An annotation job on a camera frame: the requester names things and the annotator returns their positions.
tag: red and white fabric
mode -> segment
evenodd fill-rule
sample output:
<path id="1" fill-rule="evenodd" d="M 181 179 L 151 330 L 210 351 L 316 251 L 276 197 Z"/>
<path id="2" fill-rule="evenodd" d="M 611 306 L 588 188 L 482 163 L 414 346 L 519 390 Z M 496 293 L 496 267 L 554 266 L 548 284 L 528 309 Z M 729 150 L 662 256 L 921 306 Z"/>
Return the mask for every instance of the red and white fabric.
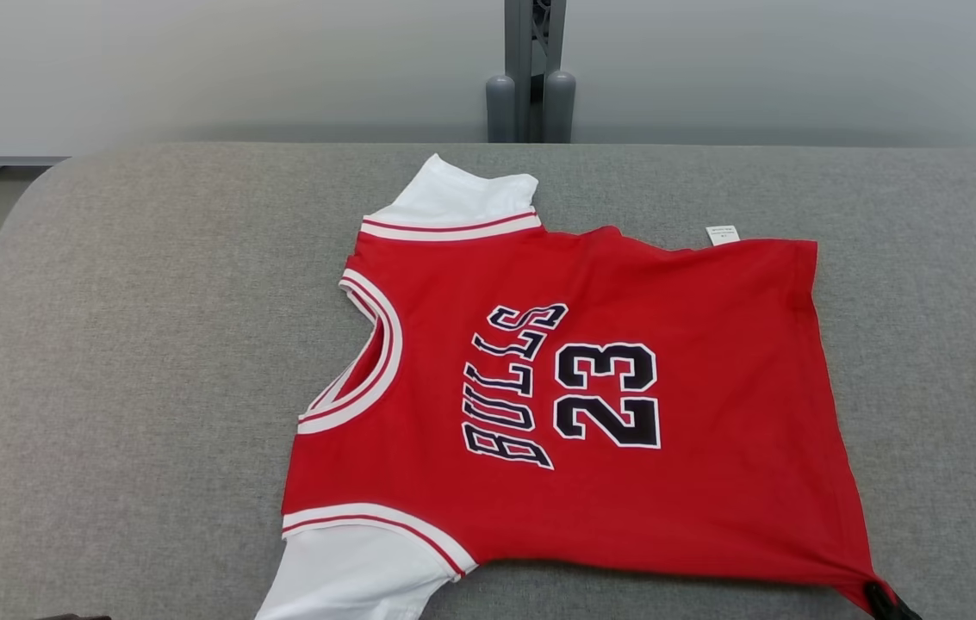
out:
<path id="1" fill-rule="evenodd" d="M 869 610 L 866 583 L 889 590 L 816 244 L 550 232 L 537 186 L 435 156 L 365 217 L 339 286 L 374 330 L 299 416 L 258 619 L 409 620 L 504 558 L 826 585 Z"/>

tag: metal stand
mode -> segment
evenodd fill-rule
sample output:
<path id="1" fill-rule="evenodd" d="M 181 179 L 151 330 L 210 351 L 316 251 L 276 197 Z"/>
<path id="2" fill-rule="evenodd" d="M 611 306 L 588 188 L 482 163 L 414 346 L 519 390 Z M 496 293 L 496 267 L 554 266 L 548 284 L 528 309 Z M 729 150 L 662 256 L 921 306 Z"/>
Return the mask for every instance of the metal stand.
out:
<path id="1" fill-rule="evenodd" d="M 560 71 L 566 0 L 505 0 L 506 75 L 488 80 L 488 141 L 570 142 L 575 78 Z M 534 46 L 544 73 L 532 74 Z M 532 114 L 541 114 L 539 125 Z"/>

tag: white shirt sleeve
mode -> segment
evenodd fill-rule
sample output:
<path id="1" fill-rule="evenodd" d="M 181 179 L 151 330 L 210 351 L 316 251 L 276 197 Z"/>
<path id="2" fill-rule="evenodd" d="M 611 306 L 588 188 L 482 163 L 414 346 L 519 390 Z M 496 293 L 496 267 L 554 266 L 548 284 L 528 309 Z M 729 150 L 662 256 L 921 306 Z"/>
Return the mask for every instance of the white shirt sleeve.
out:
<path id="1" fill-rule="evenodd" d="M 367 525 L 286 538 L 255 620 L 415 620 L 447 570 L 401 534 Z"/>
<path id="2" fill-rule="evenodd" d="M 530 174 L 483 179 L 433 154 L 392 204 L 369 220 L 430 228 L 469 226 L 534 212 Z"/>

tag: red stripe trim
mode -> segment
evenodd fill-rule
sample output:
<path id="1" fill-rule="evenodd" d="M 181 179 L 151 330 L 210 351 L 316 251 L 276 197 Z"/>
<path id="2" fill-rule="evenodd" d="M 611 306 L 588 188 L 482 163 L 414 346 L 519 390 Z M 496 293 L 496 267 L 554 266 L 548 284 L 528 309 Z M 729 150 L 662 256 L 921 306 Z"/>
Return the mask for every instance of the red stripe trim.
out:
<path id="1" fill-rule="evenodd" d="M 342 370 L 342 374 L 339 374 L 339 376 L 334 377 L 334 381 L 331 381 L 331 384 L 326 386 L 325 391 L 323 391 L 323 393 L 319 395 L 319 398 L 315 398 L 315 404 L 318 405 L 322 403 L 323 398 L 326 398 L 327 394 L 331 392 L 331 388 L 334 388 L 334 384 L 338 383 L 339 378 L 342 378 L 342 375 L 345 375 L 347 372 L 350 372 L 350 370 L 353 369 L 354 365 L 351 365 L 350 368 L 346 370 Z"/>
<path id="2" fill-rule="evenodd" d="M 389 521 L 389 519 L 387 518 L 373 517 L 373 515 L 370 514 L 345 514 L 345 515 L 339 515 L 339 517 L 311 518 L 308 519 L 308 521 L 301 521 L 300 523 L 297 523 L 295 525 L 284 527 L 284 529 L 282 529 L 282 534 L 287 534 L 291 530 L 295 530 L 297 529 L 297 527 L 303 525 L 315 525 L 317 523 L 330 523 L 332 521 L 343 521 L 343 519 L 347 519 L 347 518 L 366 518 L 369 519 L 370 521 L 388 523 L 388 525 L 394 525 L 397 527 L 402 527 L 402 529 L 404 530 L 408 530 L 408 532 L 415 534 L 417 537 L 421 539 L 424 539 L 424 541 L 426 541 L 428 545 L 432 546 L 433 550 L 436 550 L 436 552 L 438 552 L 438 555 L 440 555 L 445 559 L 445 564 L 448 564 L 449 568 L 452 568 L 453 570 L 455 570 L 455 572 L 457 572 L 457 574 L 460 574 L 461 577 L 464 577 L 464 570 L 462 570 L 460 566 L 458 566 L 457 563 L 453 561 L 453 558 L 449 557 L 449 554 L 445 553 L 445 549 L 441 549 L 441 547 L 438 545 L 437 542 L 432 541 L 432 539 L 428 538 L 425 534 L 422 534 L 419 530 L 414 529 L 412 526 L 407 525 L 406 523 L 400 523 L 398 521 Z"/>
<path id="3" fill-rule="evenodd" d="M 361 295 L 357 294 L 357 291 L 351 290 L 349 293 L 350 295 L 353 295 L 353 297 L 357 297 L 357 302 L 361 303 L 362 307 L 365 307 L 365 312 L 368 313 L 370 317 L 376 318 L 376 310 L 373 310 L 373 306 L 370 306 L 369 303 L 362 301 Z"/>
<path id="4" fill-rule="evenodd" d="M 382 312 L 381 302 L 377 301 L 377 299 L 373 297 L 373 295 L 370 294 L 369 291 L 365 290 L 365 287 L 361 286 L 361 282 L 354 282 L 352 278 L 342 278 L 342 282 L 354 283 L 354 285 L 360 287 L 361 288 L 360 294 L 365 294 L 365 297 L 373 300 L 373 302 L 376 303 L 377 314 L 384 314 Z M 395 335 L 392 333 L 392 321 L 390 321 L 388 315 L 384 315 L 384 318 L 386 322 L 388 322 L 388 325 L 386 325 L 386 329 L 389 330 L 389 337 L 393 338 Z M 297 421 L 296 424 L 301 425 L 303 423 L 306 423 L 306 421 L 323 419 L 323 417 L 333 415 L 333 413 L 341 412 L 342 409 L 345 409 L 349 407 L 349 405 L 354 404 L 355 401 L 357 401 L 358 398 L 361 398 L 363 394 L 366 394 L 367 392 L 370 391 L 370 389 L 373 389 L 373 386 L 375 386 L 377 382 L 381 380 L 381 377 L 384 376 L 384 370 L 387 369 L 389 367 L 389 363 L 392 362 L 392 349 L 393 346 L 389 346 L 388 352 L 385 353 L 384 361 L 381 362 L 381 369 L 377 370 L 376 376 L 373 377 L 373 381 L 369 381 L 369 384 L 365 386 L 365 389 L 362 389 L 361 393 L 358 394 L 358 396 L 355 396 L 350 400 L 347 400 L 345 403 L 339 403 L 337 407 L 333 407 L 330 409 L 312 409 L 312 412 L 305 412 L 303 413 L 302 419 Z"/>
<path id="5" fill-rule="evenodd" d="M 373 226 L 379 226 L 381 228 L 394 228 L 397 231 L 414 231 L 417 233 L 455 233 L 460 231 L 475 231 L 476 228 L 487 228 L 488 226 L 494 226 L 496 224 L 503 224 L 507 222 L 513 222 L 513 220 L 522 220 L 523 217 L 536 217 L 538 216 L 534 212 L 530 213 L 519 213 L 518 215 L 511 215 L 510 217 L 503 217 L 502 220 L 491 220 L 491 222 L 483 222 L 481 224 L 470 224 L 468 226 L 452 226 L 445 228 L 432 228 L 425 226 L 401 226 L 398 224 L 389 224 L 385 222 L 377 222 L 377 220 L 370 220 L 369 217 L 365 217 L 364 222 Z"/>

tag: white wall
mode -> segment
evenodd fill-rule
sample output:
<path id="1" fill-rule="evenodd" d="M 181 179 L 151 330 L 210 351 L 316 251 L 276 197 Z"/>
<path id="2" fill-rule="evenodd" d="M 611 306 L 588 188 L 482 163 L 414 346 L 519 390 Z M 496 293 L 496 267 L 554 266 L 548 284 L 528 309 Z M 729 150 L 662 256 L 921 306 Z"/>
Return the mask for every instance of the white wall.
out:
<path id="1" fill-rule="evenodd" d="M 0 157 L 483 141 L 502 72 L 502 1 L 0 0 Z"/>
<path id="2" fill-rule="evenodd" d="M 569 0 L 574 141 L 976 144 L 976 0 Z"/>

